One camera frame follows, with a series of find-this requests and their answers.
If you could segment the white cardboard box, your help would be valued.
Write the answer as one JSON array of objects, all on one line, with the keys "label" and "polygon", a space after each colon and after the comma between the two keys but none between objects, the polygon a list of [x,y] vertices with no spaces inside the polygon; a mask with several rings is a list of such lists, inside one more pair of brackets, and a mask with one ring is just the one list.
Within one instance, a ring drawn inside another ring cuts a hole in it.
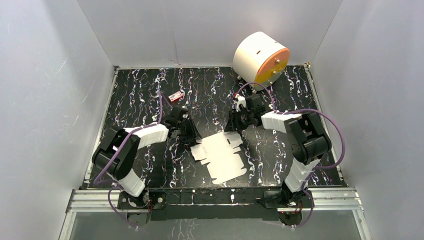
[{"label": "white cardboard box", "polygon": [[214,185],[244,175],[247,169],[239,155],[242,137],[238,132],[218,132],[200,139],[190,148],[196,161],[206,166]]}]

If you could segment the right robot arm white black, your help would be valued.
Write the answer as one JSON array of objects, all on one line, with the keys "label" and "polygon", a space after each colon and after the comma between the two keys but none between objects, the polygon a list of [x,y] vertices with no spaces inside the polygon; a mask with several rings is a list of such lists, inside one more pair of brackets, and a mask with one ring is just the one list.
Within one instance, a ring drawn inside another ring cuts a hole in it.
[{"label": "right robot arm white black", "polygon": [[266,191],[257,202],[266,208],[300,204],[307,195],[309,177],[332,148],[321,121],[322,112],[315,109],[281,112],[266,106],[258,94],[243,97],[236,93],[233,101],[235,107],[229,111],[225,132],[262,127],[286,134],[291,147],[292,164],[281,191]]}]

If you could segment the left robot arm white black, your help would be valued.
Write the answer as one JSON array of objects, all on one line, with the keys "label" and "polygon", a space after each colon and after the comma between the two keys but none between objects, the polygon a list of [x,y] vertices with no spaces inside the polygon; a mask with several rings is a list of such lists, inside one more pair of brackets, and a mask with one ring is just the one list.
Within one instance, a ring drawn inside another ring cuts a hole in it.
[{"label": "left robot arm white black", "polygon": [[144,180],[133,169],[138,150],[169,139],[190,143],[200,137],[189,111],[175,106],[158,122],[133,128],[108,129],[91,162],[102,174],[112,178],[132,207],[145,208],[152,201]]}]

